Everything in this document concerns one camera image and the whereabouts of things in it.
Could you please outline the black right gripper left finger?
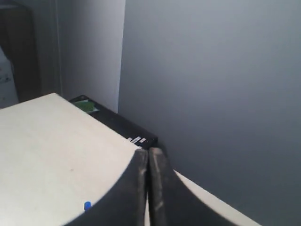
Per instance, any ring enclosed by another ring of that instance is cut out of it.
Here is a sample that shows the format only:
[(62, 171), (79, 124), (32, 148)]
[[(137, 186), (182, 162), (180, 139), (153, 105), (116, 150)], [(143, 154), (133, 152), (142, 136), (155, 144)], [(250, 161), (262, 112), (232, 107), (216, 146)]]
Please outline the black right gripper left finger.
[(114, 186), (69, 226), (143, 226), (148, 152), (136, 150)]

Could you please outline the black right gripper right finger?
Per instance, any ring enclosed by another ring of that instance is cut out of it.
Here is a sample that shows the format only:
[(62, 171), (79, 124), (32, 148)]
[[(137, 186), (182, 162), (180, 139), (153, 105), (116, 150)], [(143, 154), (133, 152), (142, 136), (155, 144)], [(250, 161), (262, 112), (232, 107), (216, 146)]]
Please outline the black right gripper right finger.
[(149, 150), (152, 226), (252, 226), (254, 221), (194, 182), (179, 176), (159, 148)]

